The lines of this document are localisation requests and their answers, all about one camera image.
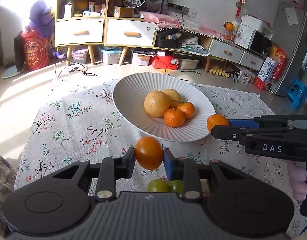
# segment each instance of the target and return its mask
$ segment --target red bucket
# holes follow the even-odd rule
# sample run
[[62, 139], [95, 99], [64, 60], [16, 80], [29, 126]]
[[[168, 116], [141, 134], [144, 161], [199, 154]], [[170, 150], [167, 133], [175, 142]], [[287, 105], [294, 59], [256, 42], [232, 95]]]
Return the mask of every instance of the red bucket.
[[43, 39], [38, 31], [21, 33], [21, 36], [27, 69], [36, 70], [47, 66], [50, 62], [48, 54], [49, 38]]

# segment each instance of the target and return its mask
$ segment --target microwave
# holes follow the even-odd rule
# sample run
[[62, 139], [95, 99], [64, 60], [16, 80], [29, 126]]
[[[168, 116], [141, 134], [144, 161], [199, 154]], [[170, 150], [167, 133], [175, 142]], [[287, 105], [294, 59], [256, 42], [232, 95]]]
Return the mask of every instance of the microwave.
[[263, 58], [269, 56], [272, 45], [272, 41], [261, 32], [243, 24], [239, 24], [233, 42]]

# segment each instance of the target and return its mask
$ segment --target metal screw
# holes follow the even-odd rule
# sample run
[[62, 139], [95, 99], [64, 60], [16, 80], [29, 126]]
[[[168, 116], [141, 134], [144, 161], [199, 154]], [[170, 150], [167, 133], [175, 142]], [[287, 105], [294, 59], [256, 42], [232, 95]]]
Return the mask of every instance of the metal screw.
[[184, 196], [186, 198], [190, 198], [190, 199], [195, 199], [195, 198], [199, 198], [200, 197], [200, 193], [194, 190], [191, 191], [187, 191]]
[[109, 190], [101, 190], [97, 192], [98, 198], [110, 198], [113, 195], [113, 193]]

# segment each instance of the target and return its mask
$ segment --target yellow egg tray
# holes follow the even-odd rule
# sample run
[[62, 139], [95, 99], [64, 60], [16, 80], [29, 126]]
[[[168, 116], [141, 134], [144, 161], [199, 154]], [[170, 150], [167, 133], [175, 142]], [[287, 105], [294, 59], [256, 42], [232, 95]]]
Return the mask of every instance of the yellow egg tray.
[[220, 67], [215, 67], [213, 66], [211, 69], [209, 69], [209, 72], [213, 75], [219, 75], [219, 76], [224, 76], [224, 77], [230, 77], [230, 75], [228, 73], [226, 73], [224, 71], [223, 68], [220, 68]]

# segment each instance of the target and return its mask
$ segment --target green tomato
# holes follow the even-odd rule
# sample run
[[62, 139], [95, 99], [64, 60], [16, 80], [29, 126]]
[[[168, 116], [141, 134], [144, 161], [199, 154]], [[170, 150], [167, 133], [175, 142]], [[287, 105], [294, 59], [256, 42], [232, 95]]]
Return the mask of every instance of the green tomato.
[[154, 179], [152, 180], [147, 187], [148, 192], [168, 192], [169, 184], [168, 182], [162, 180], [162, 179]]
[[179, 195], [182, 194], [182, 181], [181, 180], [173, 180], [169, 182], [169, 187], [171, 191], [178, 192]]

